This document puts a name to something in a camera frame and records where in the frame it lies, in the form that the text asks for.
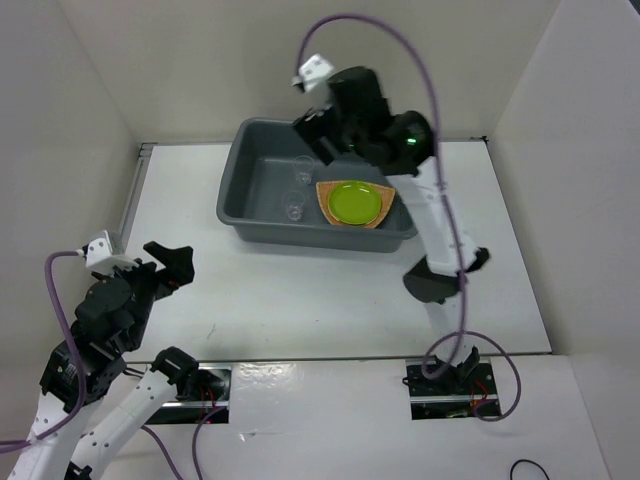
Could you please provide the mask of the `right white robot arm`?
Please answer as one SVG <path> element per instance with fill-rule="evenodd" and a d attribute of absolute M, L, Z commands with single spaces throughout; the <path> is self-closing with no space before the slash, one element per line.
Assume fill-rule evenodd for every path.
<path fill-rule="evenodd" d="M 455 341 L 448 359 L 423 363 L 422 373 L 450 393 L 463 391 L 473 380 L 471 366 L 456 358 L 466 326 L 467 276 L 482 269 L 490 253 L 458 224 L 429 122 L 416 111 L 392 114 L 376 73 L 367 67 L 335 71 L 314 57 L 292 84 L 312 101 L 293 128 L 315 156 L 329 165 L 341 155 L 356 155 L 399 195 L 425 251 L 403 284 L 425 306 L 432 325 Z"/>

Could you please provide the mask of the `green round plate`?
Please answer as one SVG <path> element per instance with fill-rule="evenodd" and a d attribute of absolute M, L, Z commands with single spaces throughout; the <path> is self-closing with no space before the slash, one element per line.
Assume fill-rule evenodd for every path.
<path fill-rule="evenodd" d="M 370 183 L 345 181 L 332 188 L 327 206 L 331 215 L 344 224 L 366 225 L 381 212 L 382 197 Z"/>

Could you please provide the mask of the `clear plastic cup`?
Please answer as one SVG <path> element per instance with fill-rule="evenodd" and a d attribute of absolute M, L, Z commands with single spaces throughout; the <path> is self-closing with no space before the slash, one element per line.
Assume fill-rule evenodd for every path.
<path fill-rule="evenodd" d="M 298 190 L 285 192 L 282 197 L 285 216 L 292 222 L 299 222 L 304 215 L 306 195 Z"/>
<path fill-rule="evenodd" d="M 310 185 L 313 179 L 314 159 L 301 155 L 292 162 L 295 181 L 299 185 Z"/>

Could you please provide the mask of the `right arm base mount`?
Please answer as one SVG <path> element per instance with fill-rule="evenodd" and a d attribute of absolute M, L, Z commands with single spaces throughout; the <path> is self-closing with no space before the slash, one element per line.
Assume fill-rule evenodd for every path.
<path fill-rule="evenodd" d="M 474 416 L 496 418 L 502 414 L 498 390 L 489 361 L 481 360 L 461 384 L 427 380 L 419 360 L 405 362 L 402 383 L 408 391 L 411 419 L 464 419 Z"/>

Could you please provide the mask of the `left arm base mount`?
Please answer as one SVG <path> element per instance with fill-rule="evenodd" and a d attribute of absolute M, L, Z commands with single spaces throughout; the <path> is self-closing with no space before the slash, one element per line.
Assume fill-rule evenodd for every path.
<path fill-rule="evenodd" d="M 230 368 L 187 368 L 180 373 L 179 367 L 168 363 L 159 371 L 169 378 L 177 377 L 174 386 L 177 393 L 166 401 L 145 422 L 146 425 L 196 425 L 210 412 L 208 424 L 226 424 L 229 420 L 231 390 Z"/>

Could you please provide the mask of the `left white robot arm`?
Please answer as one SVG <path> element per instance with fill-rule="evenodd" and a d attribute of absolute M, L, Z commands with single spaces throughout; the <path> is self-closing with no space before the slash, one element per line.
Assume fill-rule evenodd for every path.
<path fill-rule="evenodd" d="M 28 437 L 1 444 L 2 453 L 18 456 L 9 478 L 98 479 L 165 402 L 188 399 L 198 390 L 198 362 L 168 347 L 103 421 L 88 425 L 126 370 L 124 354 L 141 346 L 154 303 L 195 277 L 192 247 L 149 242 L 143 248 L 152 261 L 123 255 L 105 238 L 46 258 L 45 282 L 64 340 L 43 371 Z M 76 307 L 73 322 L 66 319 L 53 279 L 54 261 L 66 256 L 84 259 L 96 280 Z"/>

